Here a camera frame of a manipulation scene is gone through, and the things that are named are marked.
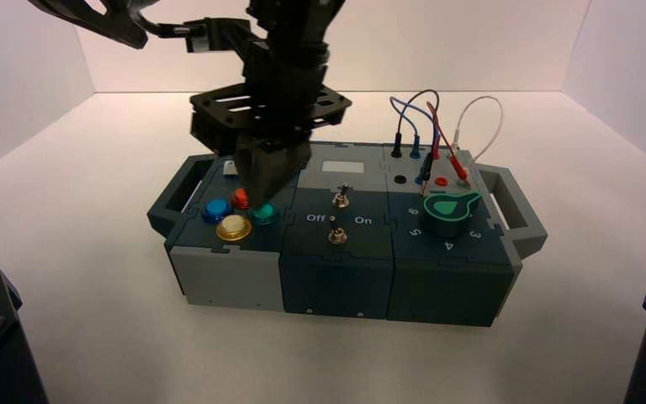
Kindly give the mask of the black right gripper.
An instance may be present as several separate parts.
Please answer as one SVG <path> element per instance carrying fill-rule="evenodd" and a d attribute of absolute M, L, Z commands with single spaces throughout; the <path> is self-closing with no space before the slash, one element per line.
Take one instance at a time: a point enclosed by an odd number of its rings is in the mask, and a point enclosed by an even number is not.
<path fill-rule="evenodd" d="M 258 208 L 307 167 L 312 130 L 339 125 L 352 101 L 322 83 L 325 68 L 272 81 L 242 82 L 195 94 L 191 135 L 218 155 L 236 149 L 236 167 L 249 205 Z M 290 145 L 274 159 L 256 140 Z"/>

